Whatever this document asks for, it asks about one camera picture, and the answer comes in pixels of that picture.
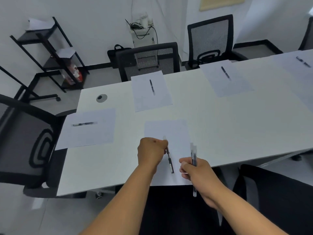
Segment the hand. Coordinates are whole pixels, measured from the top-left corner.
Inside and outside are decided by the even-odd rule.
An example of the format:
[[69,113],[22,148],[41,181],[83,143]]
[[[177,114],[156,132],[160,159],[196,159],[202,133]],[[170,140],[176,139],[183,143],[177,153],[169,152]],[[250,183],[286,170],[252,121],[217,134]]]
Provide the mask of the hand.
[[167,140],[156,138],[142,138],[138,146],[138,165],[152,169],[156,173],[156,167],[161,162],[165,149],[168,146]]
[[182,177],[193,183],[207,205],[218,209],[215,201],[226,187],[218,179],[210,164],[206,160],[197,158],[195,167],[192,165],[191,157],[181,158],[179,162],[181,163],[179,171],[182,173]]

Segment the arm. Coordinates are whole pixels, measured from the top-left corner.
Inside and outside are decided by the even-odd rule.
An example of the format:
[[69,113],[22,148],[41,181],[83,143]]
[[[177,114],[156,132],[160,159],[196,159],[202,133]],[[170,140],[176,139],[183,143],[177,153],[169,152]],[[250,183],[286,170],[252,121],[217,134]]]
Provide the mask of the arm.
[[191,180],[204,201],[222,213],[237,235],[286,235],[248,202],[225,187],[209,163],[197,159],[197,167],[191,158],[181,158],[182,177]]
[[117,195],[80,235],[137,235],[150,183],[168,142],[143,138],[138,147],[138,166]]

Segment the left hand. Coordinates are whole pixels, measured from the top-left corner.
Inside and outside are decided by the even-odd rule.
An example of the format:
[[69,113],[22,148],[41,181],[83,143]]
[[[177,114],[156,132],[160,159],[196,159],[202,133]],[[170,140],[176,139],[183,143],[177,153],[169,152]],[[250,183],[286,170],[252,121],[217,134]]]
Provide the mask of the left hand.
[[138,165],[150,168],[155,174],[156,167],[161,162],[163,155],[166,154],[167,146],[167,140],[142,138],[138,146]]

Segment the pen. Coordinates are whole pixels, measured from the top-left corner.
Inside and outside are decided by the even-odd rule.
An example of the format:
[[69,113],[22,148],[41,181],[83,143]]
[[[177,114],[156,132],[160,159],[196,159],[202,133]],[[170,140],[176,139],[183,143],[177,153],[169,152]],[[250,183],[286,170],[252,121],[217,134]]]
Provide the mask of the pen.
[[296,57],[296,59],[298,59],[300,62],[302,62],[305,66],[307,67],[311,67],[310,65],[308,65],[305,61],[303,61],[303,59],[300,59],[298,56]]
[[81,124],[73,124],[73,126],[81,126],[81,125],[90,125],[95,124],[96,122],[87,122],[87,123],[81,123]]
[[[197,166],[197,156],[192,150],[191,150],[191,162],[192,162],[193,166],[195,166],[195,167]],[[193,196],[197,197],[197,190],[195,187],[194,187],[194,191],[193,191]]]
[[152,86],[151,79],[150,79],[150,85],[151,85],[151,88],[152,88],[153,95],[156,95],[156,93],[154,92],[153,86]]
[[166,150],[166,153],[167,153],[167,156],[168,156],[168,162],[169,162],[170,167],[171,167],[171,173],[173,174],[174,173],[174,168],[173,168],[173,163],[172,163],[172,159],[170,157],[170,152],[168,150],[168,147],[165,150]]
[[225,69],[223,67],[221,67],[221,68],[222,68],[223,72],[225,73],[226,77],[231,81],[231,79],[230,79],[229,75],[227,74],[227,72],[225,71]]

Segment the right hand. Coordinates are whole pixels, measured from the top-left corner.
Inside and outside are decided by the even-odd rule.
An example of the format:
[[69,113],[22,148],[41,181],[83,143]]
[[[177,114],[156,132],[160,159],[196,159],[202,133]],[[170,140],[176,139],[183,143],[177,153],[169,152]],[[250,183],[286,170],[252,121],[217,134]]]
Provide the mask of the right hand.
[[197,166],[195,167],[192,165],[191,157],[180,158],[179,162],[181,163],[179,171],[182,173],[182,177],[193,183],[207,205],[218,209],[216,199],[227,188],[218,179],[209,163],[197,158]]

